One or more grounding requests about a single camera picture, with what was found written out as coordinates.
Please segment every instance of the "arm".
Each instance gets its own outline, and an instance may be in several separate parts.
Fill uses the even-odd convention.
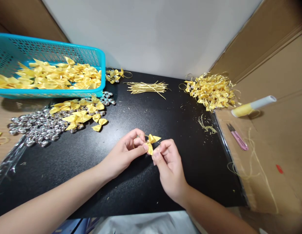
[[[181,157],[173,140],[162,141],[154,150],[152,159],[158,167],[167,195],[185,208],[208,233],[256,233],[221,204],[187,184]]]
[[[134,143],[137,135],[143,135]],[[18,206],[0,217],[0,233],[52,233],[107,182],[147,152],[144,132],[134,129],[122,137],[97,166]]]

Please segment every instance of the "fingernail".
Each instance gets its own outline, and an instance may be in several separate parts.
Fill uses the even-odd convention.
[[[144,150],[148,150],[149,146],[147,144],[144,145]]]

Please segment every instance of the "pile of silver bells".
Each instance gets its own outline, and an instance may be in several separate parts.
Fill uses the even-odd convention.
[[[100,101],[105,105],[109,106],[110,103],[116,105],[116,102],[110,98],[113,94],[105,91]],[[72,115],[73,112],[85,110],[88,111],[86,105],[81,105],[77,110],[62,110],[58,113],[50,114],[49,108],[43,109],[42,111],[36,111],[34,113],[21,115],[20,117],[14,117],[11,119],[12,123],[8,124],[11,135],[25,134],[26,135],[26,146],[32,146],[35,143],[41,147],[45,147],[49,144],[48,140],[56,141],[59,135],[65,131],[67,126],[70,124],[62,118]],[[95,111],[93,113],[87,113],[88,115],[100,114],[105,115],[105,111]],[[69,130],[70,133],[75,133],[77,130],[83,129],[82,123],[77,125],[77,128]]]

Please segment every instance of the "hand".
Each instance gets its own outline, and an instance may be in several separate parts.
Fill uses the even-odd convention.
[[[121,174],[137,157],[145,154],[149,147],[145,143],[144,132],[138,128],[123,136],[111,152],[98,165],[108,179],[114,179]]]
[[[160,181],[166,194],[184,206],[190,186],[186,182],[175,142],[172,139],[162,141],[153,151],[152,160],[160,171]]]

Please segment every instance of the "white tube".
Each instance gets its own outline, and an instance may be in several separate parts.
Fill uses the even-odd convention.
[[[267,96],[257,101],[251,102],[251,107],[254,110],[258,110],[270,103],[276,102],[277,99],[274,96]]]

